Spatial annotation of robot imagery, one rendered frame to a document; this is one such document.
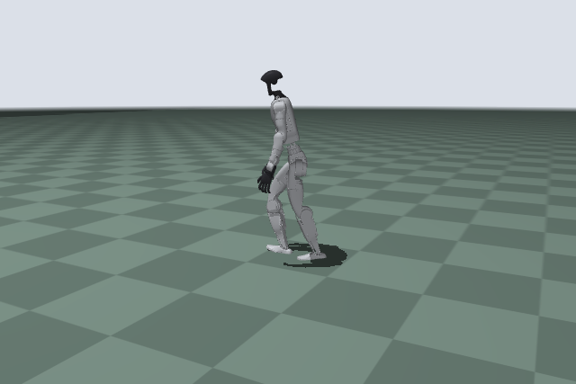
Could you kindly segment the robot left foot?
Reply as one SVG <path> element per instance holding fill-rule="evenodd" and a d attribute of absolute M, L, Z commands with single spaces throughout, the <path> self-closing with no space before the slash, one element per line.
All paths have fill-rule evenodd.
<path fill-rule="evenodd" d="M 306 255 L 300 255 L 297 256 L 298 260 L 313 260 L 313 259 L 320 259 L 320 258 L 326 258 L 327 256 L 324 253 L 321 253 L 321 255 L 315 255 L 314 252 L 311 252 L 309 254 Z"/>

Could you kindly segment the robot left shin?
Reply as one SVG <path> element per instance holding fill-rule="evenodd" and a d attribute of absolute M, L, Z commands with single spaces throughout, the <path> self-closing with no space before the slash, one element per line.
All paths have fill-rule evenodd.
<path fill-rule="evenodd" d="M 312 249 L 315 255 L 321 255 L 317 240 L 318 232 L 311 211 L 308 209 L 302 210 L 300 218 L 301 220 L 297 219 L 297 221 L 299 223 L 301 232 L 303 233 L 305 239 L 307 240 L 307 242 L 309 241 L 308 243 L 310 245 L 310 248 Z M 315 249 L 316 253 L 313 248 Z"/>

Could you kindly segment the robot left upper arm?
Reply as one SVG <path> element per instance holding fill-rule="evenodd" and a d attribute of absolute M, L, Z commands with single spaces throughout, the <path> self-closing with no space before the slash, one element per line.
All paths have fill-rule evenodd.
<path fill-rule="evenodd" d="M 278 128 L 277 133 L 281 133 L 283 135 L 283 143 L 284 143 L 287 140 L 286 103 L 284 101 L 276 102 L 273 105 L 273 109 L 275 116 L 275 125 Z"/>

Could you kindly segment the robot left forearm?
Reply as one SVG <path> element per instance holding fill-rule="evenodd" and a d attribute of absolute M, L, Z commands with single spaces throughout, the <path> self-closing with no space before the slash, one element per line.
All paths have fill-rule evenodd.
<path fill-rule="evenodd" d="M 276 133 L 274 135 L 273 150 L 272 150 L 271 156 L 269 157 L 269 162 L 266 166 L 266 170 L 272 172 L 274 166 L 278 165 L 278 163 L 280 161 L 279 157 L 281 156 L 282 151 L 284 151 L 283 135 L 281 133 Z"/>

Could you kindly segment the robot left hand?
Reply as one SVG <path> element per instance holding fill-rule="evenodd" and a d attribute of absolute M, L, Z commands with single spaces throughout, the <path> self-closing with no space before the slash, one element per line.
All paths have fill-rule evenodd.
<path fill-rule="evenodd" d="M 261 190 L 262 192 L 270 193 L 269 189 L 270 189 L 270 184 L 272 182 L 272 174 L 275 173 L 275 169 L 276 169 L 276 165 L 274 166 L 272 172 L 266 170 L 266 168 L 265 168 L 266 173 L 263 173 L 257 179 L 257 183 L 259 183 L 261 181 L 258 185 L 258 189 Z M 262 187 L 261 187 L 261 185 L 262 185 Z M 264 186 L 265 186 L 265 188 L 264 188 Z M 267 191 L 266 191 L 266 187 L 267 187 Z"/>

